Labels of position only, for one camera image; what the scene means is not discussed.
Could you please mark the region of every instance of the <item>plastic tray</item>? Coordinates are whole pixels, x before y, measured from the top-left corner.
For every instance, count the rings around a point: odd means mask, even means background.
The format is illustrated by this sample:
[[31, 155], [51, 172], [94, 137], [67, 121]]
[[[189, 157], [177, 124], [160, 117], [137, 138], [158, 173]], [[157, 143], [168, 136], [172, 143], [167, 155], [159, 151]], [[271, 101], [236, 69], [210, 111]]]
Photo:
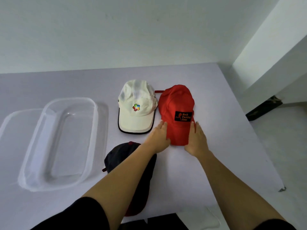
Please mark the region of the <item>plastic tray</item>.
[[63, 189], [90, 174], [97, 135], [97, 105], [90, 98], [61, 98], [43, 109], [18, 176], [30, 191]]

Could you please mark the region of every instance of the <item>table surface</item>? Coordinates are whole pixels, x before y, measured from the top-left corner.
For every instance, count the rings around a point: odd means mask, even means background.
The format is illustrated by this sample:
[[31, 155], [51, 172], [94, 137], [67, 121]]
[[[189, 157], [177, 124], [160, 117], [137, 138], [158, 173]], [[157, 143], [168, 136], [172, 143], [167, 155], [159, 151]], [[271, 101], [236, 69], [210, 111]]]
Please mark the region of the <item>table surface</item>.
[[[283, 188], [282, 180], [215, 63], [1, 74], [0, 122], [14, 111], [43, 108], [49, 101], [63, 97], [89, 97], [108, 108], [107, 145], [96, 149], [100, 156], [93, 167], [96, 173], [75, 187], [50, 192], [23, 190], [16, 181], [20, 170], [17, 166], [24, 155], [0, 152], [2, 163], [16, 165], [8, 171], [1, 170], [13, 179], [11, 184], [0, 186], [1, 229], [29, 229], [62, 211], [105, 176], [101, 171], [103, 159], [113, 147], [128, 141], [144, 141], [147, 135], [125, 134], [117, 126], [118, 95], [125, 82], [132, 79], [147, 80], [155, 90], [186, 85], [195, 100], [194, 119], [201, 124], [215, 156], [260, 194]], [[154, 126], [160, 119], [157, 110]], [[199, 162], [183, 147], [170, 146], [158, 154], [146, 207], [137, 216], [123, 221], [213, 204], [216, 200]]]

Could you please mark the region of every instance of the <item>black object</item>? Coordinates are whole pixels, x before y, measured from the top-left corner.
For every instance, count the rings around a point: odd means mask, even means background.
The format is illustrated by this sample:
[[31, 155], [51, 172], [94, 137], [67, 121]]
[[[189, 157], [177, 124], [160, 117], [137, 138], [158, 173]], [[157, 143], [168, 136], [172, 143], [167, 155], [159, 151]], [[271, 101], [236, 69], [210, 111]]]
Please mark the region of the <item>black object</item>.
[[280, 99], [278, 99], [276, 96], [272, 96], [268, 100], [266, 100], [265, 102], [257, 106], [255, 109], [248, 112], [246, 114], [246, 117], [248, 118], [248, 121], [253, 121], [263, 116], [267, 112], [280, 106], [281, 104], [282, 104], [282, 101]]
[[133, 135], [141, 135], [141, 134], [147, 134], [148, 132], [150, 132], [151, 130], [152, 130], [152, 128], [153, 128], [153, 124], [154, 124], [154, 118], [153, 118], [153, 123], [152, 123], [152, 125], [151, 125], [151, 128], [148, 130], [148, 131], [146, 131], [146, 132], [127, 132], [127, 131], [123, 131], [123, 130], [121, 130], [120, 129], [120, 127], [119, 127], [119, 111], [120, 111], [120, 108], [118, 109], [118, 118], [117, 118], [117, 125], [118, 125], [118, 129], [121, 131], [121, 132], [123, 132], [123, 133], [127, 133], [127, 134], [133, 134]]
[[[102, 171], [107, 171], [108, 173], [111, 172], [116, 166], [118, 166], [130, 154], [132, 154], [140, 145], [140, 143], [130, 141], [129, 143], [122, 143], [113, 148], [104, 159], [104, 164], [106, 167]], [[149, 194], [150, 180], [153, 175], [156, 159], [157, 155], [155, 154], [148, 162], [148, 165], [146, 166], [146, 169], [138, 183], [125, 216], [135, 216], [140, 213], [146, 206]]]

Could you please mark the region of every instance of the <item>black patch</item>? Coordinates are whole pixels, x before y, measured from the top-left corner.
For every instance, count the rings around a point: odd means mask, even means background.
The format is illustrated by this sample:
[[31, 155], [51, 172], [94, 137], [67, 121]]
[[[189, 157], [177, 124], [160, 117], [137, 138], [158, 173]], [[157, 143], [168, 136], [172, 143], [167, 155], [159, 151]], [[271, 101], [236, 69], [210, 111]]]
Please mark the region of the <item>black patch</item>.
[[191, 122], [193, 112], [175, 112], [175, 121]]

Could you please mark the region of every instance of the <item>baseball cap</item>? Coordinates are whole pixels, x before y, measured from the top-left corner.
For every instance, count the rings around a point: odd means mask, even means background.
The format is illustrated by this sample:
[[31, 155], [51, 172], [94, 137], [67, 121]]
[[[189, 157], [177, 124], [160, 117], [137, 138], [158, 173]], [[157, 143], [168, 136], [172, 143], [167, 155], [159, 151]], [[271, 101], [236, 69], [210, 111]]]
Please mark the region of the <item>baseball cap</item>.
[[189, 143], [191, 121], [194, 122], [194, 99], [184, 85], [166, 89], [159, 99], [161, 119], [167, 122], [166, 137], [172, 145], [184, 146]]
[[[130, 141], [128, 143], [122, 143], [114, 147], [104, 159], [104, 164], [106, 167], [102, 171], [107, 171], [108, 173], [111, 172], [116, 166], [118, 166], [130, 154], [132, 154], [140, 145], [140, 143]], [[153, 175], [156, 159], [157, 155], [155, 154], [148, 162], [148, 165], [146, 166], [146, 169], [144, 170], [143, 175], [138, 183], [125, 216], [135, 216], [140, 213], [146, 206], [149, 194], [150, 180]]]
[[158, 100], [147, 81], [127, 81], [118, 97], [118, 128], [125, 133], [148, 133], [154, 122]]

